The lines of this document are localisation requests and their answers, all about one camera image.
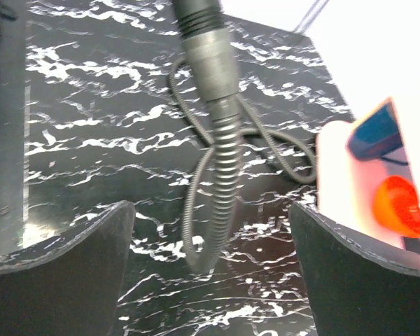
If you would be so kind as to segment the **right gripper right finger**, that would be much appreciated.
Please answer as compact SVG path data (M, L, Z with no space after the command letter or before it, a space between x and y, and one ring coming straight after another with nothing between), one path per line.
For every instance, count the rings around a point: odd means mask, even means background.
M297 202L288 219L318 335L420 335L420 254Z

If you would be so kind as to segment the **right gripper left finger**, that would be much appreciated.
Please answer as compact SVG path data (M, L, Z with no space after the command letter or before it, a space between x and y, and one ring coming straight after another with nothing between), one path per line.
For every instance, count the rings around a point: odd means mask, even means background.
M132 239L134 204L0 256L0 335L109 335Z

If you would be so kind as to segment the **black hose fitting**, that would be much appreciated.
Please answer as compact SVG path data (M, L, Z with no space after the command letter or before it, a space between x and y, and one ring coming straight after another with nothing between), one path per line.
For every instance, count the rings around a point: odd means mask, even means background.
M220 2L177 0L172 8L199 97L214 121L234 118L239 75Z

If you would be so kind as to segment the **pink three-tier shelf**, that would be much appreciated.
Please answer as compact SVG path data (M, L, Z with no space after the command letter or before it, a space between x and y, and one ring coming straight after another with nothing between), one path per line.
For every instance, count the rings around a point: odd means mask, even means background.
M403 144L388 157L409 164L357 160L347 149L355 121L329 122L316 138L317 203L324 216L402 248L420 240L420 75L388 97Z

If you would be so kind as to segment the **dark blue cup lower shelf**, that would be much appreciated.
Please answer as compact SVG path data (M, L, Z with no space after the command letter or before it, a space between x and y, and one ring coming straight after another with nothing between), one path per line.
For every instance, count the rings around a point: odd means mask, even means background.
M357 120L346 148L359 161L383 160L399 166L409 163L388 157L403 147L396 121L395 104L386 98L362 120Z

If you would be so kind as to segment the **black marble mat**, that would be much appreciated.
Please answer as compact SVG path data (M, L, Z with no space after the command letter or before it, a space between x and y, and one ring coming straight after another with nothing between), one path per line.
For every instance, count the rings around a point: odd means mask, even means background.
M136 207L114 335L309 335L287 221L316 189L259 139L241 145L237 212L216 269L191 274L180 224L207 147L169 93L181 44L168 1L28 1L24 242Z

